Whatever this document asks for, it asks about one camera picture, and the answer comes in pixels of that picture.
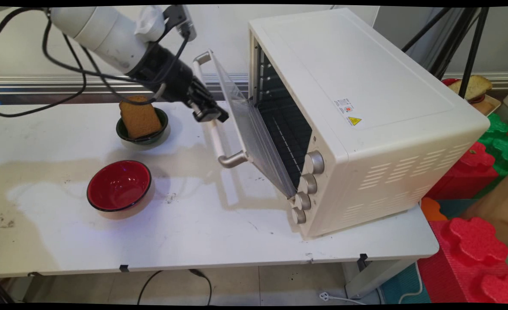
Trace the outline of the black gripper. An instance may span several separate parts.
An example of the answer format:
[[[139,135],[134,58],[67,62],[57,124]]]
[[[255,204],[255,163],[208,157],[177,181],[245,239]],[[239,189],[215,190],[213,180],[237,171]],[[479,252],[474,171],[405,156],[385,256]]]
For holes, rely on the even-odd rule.
[[[191,68],[157,43],[149,43],[146,53],[129,72],[129,78],[156,93],[161,84],[166,88],[161,97],[168,102],[187,102],[197,122],[225,122],[228,112],[221,108],[199,79],[193,79]]]

